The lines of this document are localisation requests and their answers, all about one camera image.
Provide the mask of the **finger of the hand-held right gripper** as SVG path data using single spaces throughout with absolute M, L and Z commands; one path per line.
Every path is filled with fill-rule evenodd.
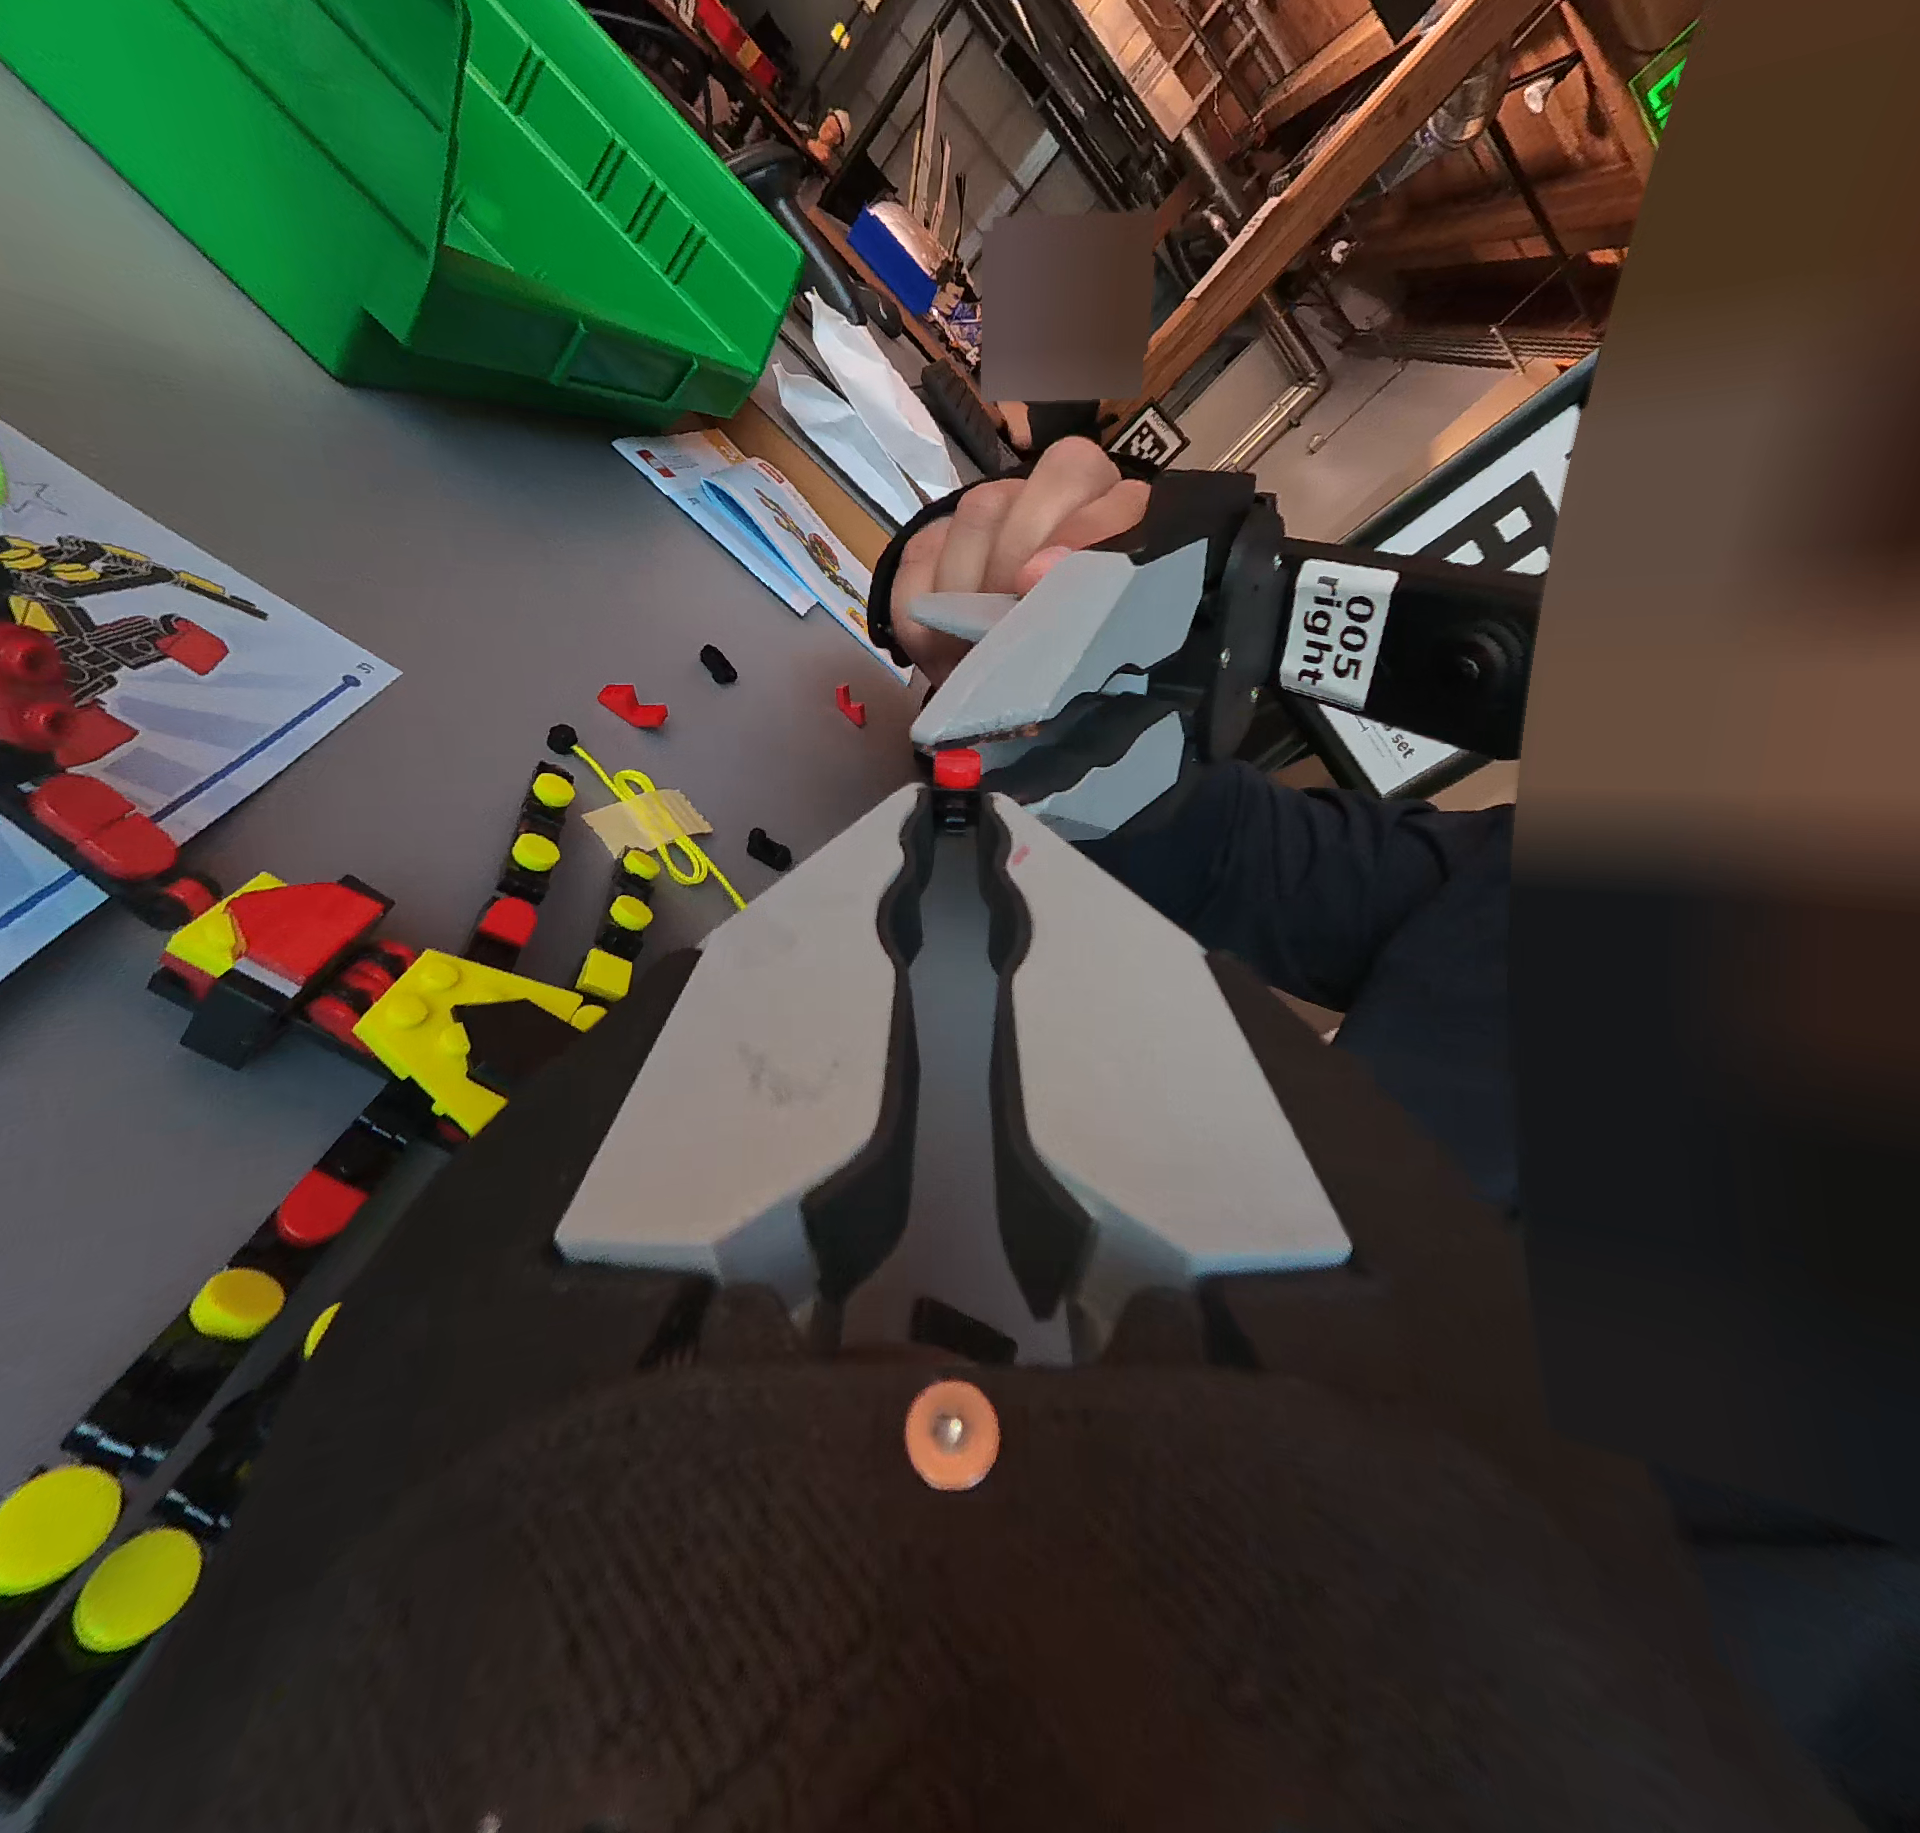
M 916 717 L 917 747 L 981 741 L 1058 716 L 1118 671 L 1149 671 L 1186 644 L 1200 609 L 1209 542 L 1136 562 L 1069 551 L 1026 596 L 927 594 L 917 624 L 970 642 Z
M 1057 835 L 1110 835 L 1178 782 L 1187 721 L 1166 700 L 1074 700 L 1037 738 L 1010 745 L 984 768 L 984 790 Z

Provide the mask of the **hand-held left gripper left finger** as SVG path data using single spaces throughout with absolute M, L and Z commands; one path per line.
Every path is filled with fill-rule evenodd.
M 920 804 L 895 789 L 701 941 L 557 1223 L 561 1259 L 826 1293 L 804 1195 L 881 1126 L 900 968 L 879 917 Z

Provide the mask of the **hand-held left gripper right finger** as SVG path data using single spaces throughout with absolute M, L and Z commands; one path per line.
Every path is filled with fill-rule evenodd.
M 995 1211 L 1034 1320 L 1091 1362 L 1150 1290 L 1342 1268 L 1344 1225 L 1254 1030 L 1260 981 L 981 799 Z

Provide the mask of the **red yellow toy brick scorpion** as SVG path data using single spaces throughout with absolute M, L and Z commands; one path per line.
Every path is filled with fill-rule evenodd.
M 172 588 L 266 609 L 114 542 L 4 534 L 4 818 L 79 881 L 166 931 L 150 991 L 183 1044 L 237 1072 L 294 1030 L 382 1076 L 382 1090 L 214 1271 L 180 1318 L 63 1437 L 63 1461 L 4 1497 L 4 1668 L 119 1531 L 126 1489 L 204 1422 L 229 1374 L 401 1165 L 410 1145 L 461 1147 L 572 1035 L 626 997 L 653 919 L 661 853 L 616 848 L 607 907 L 575 985 L 519 971 L 579 798 L 561 766 L 527 781 L 487 907 L 466 946 L 385 932 L 392 900 L 355 876 L 224 889 L 154 812 L 98 774 L 135 738 L 107 692 L 135 669 L 207 674 L 227 642 L 179 610 L 98 620 L 109 596 Z

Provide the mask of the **person's right forearm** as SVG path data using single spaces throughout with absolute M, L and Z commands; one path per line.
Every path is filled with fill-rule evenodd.
M 1514 1211 L 1514 832 L 1509 804 L 1450 812 L 1218 763 L 1082 853 L 1204 949 L 1340 1014 L 1335 1044 Z

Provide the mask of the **person's right hand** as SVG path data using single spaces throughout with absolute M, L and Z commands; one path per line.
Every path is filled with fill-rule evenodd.
M 1087 436 L 1047 445 L 1023 475 L 980 480 L 953 495 L 950 510 L 925 517 L 900 542 L 891 563 L 888 622 L 902 660 L 927 687 L 944 685 L 970 644 L 916 620 L 924 596 L 1025 596 L 1069 551 L 1098 546 L 1134 530 L 1150 485 L 1121 466 Z

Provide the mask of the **framed marker sign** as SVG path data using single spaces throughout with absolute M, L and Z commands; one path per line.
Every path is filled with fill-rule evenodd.
M 1576 430 L 1598 356 L 1583 358 L 1452 453 L 1344 542 L 1452 572 L 1548 574 Z M 1401 727 L 1314 700 L 1292 708 L 1338 789 L 1432 798 L 1493 763 Z

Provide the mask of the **black keyboard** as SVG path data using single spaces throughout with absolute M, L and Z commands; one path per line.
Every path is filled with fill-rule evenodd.
M 917 394 L 934 425 L 980 473 L 1007 475 L 1017 470 L 1020 454 L 997 406 L 989 404 L 974 382 L 950 363 L 924 363 Z

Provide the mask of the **masking tape strip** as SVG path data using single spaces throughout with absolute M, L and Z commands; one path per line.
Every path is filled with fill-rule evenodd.
M 710 832 L 677 789 L 641 789 L 586 812 L 590 832 L 616 856 L 647 850 L 664 856 L 668 847 L 696 840 Z

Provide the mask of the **white paper bags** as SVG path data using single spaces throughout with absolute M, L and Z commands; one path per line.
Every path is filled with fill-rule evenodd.
M 874 329 L 819 291 L 798 295 L 764 388 L 814 454 L 891 525 L 964 481 L 946 432 Z

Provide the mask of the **small white blue leaflet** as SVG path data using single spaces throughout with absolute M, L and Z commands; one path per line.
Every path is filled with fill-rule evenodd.
M 911 682 L 916 669 L 877 640 L 871 566 L 771 461 L 742 453 L 719 429 L 626 435 L 612 449 L 795 614 L 821 609 L 884 671 Z

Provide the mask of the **blue box with white lid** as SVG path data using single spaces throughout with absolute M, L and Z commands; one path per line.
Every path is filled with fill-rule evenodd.
M 851 250 L 872 270 L 904 313 L 921 320 L 934 305 L 946 252 L 936 235 L 900 198 L 877 198 L 848 227 Z

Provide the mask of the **wooden pillar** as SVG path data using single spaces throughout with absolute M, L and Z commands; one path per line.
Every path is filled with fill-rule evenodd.
M 1254 208 L 1225 252 L 1160 324 L 1142 369 L 1142 394 L 1172 390 L 1413 147 L 1444 103 L 1486 61 L 1506 63 L 1546 23 L 1555 23 L 1576 61 L 1604 63 L 1567 0 L 1435 0 L 1428 22 L 1368 63 L 1373 86 L 1357 96 L 1290 165 L 1283 187 Z

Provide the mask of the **black barcode scanner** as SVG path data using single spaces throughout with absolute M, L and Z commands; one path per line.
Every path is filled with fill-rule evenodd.
M 732 150 L 725 165 L 795 245 L 804 241 L 811 222 L 806 220 L 801 189 L 814 176 L 814 166 L 804 150 L 795 150 L 786 141 L 759 141 Z

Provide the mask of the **green exit sign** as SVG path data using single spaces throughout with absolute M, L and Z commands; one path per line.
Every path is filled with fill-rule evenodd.
M 1696 23 L 1687 25 L 1662 48 L 1652 53 L 1629 82 L 1629 91 L 1655 145 L 1667 131 L 1667 116 L 1687 67 L 1694 32 Z

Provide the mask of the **open building instruction booklet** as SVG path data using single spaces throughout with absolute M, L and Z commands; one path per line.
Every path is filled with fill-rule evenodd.
M 61 644 L 81 763 L 179 845 L 299 763 L 397 669 L 4 427 L 4 614 Z

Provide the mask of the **green plastic bin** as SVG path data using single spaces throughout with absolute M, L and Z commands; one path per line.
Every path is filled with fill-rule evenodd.
M 2 0 L 2 48 L 349 385 L 725 418 L 801 279 L 576 0 Z

